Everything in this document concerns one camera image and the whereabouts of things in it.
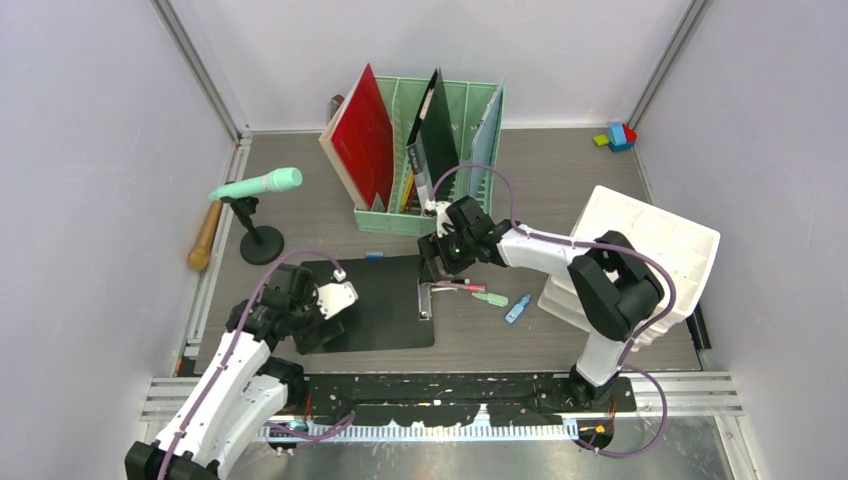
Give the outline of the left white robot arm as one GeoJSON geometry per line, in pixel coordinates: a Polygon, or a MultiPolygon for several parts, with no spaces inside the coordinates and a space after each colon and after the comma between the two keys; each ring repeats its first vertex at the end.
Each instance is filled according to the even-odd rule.
{"type": "Polygon", "coordinates": [[[211,367],[150,443],[124,459],[130,479],[224,479],[276,413],[298,412],[307,398],[301,365],[273,357],[288,336],[327,325],[358,299],[341,267],[316,283],[307,268],[282,264],[235,309],[211,367]]]}

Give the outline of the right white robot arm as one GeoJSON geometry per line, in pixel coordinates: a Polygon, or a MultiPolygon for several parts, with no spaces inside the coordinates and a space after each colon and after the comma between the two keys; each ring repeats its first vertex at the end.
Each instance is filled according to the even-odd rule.
{"type": "Polygon", "coordinates": [[[469,196],[439,202],[430,214],[436,229],[417,240],[428,280],[445,280],[476,263],[570,279],[589,337],[564,382],[565,398],[589,411],[605,403],[638,327],[667,295],[651,259],[614,230],[585,241],[514,220],[496,222],[469,196]]]}

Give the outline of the yellow book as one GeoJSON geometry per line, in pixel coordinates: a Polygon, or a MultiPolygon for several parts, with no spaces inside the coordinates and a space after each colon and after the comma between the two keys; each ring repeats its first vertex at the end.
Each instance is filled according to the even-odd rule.
{"type": "Polygon", "coordinates": [[[404,213],[409,208],[410,198],[413,195],[415,190],[415,177],[412,172],[407,175],[407,179],[404,183],[403,189],[401,191],[401,195],[399,197],[399,205],[398,212],[404,213]]]}

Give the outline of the black book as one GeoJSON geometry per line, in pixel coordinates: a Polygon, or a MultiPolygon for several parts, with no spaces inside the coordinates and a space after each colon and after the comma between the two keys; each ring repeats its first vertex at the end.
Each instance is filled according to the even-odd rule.
{"type": "Polygon", "coordinates": [[[424,204],[431,197],[448,200],[456,173],[449,174],[439,187],[435,183],[448,170],[459,165],[459,158],[440,68],[435,69],[427,84],[406,150],[420,203],[424,204]]]}

